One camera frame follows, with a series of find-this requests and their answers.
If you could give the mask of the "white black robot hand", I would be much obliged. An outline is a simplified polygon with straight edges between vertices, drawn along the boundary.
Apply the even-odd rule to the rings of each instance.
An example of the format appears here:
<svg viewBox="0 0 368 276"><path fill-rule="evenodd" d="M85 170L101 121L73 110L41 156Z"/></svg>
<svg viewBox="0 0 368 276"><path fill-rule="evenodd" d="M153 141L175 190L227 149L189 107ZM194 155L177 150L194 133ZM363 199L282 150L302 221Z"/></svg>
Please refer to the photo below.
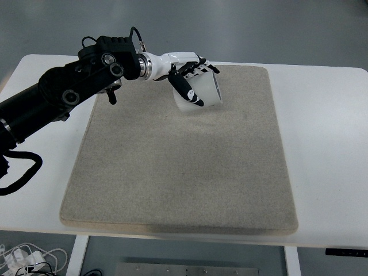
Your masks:
<svg viewBox="0 0 368 276"><path fill-rule="evenodd" d="M161 81L168 77L169 83L185 101L200 107L204 106L203 100L184 77L194 77L209 71L220 73L217 67L207 64L205 58L194 52L169 52L160 56L145 53L146 80Z"/></svg>

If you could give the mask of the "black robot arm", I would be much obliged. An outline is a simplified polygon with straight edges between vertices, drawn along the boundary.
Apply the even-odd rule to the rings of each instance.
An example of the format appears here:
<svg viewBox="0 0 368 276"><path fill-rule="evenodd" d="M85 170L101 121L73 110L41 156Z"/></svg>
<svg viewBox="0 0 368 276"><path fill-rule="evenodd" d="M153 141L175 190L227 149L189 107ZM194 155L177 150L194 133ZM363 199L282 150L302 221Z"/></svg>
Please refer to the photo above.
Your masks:
<svg viewBox="0 0 368 276"><path fill-rule="evenodd" d="M39 81L1 102L1 175L7 174L8 157L17 144L54 121L65 121L70 112L95 94L106 93L116 103L114 91L121 78L162 81L167 79L191 105L206 102L188 80L219 70L194 52L172 52L161 56L147 52L143 41L136 50L132 37L95 39L78 52L78 60L45 72Z"/></svg>

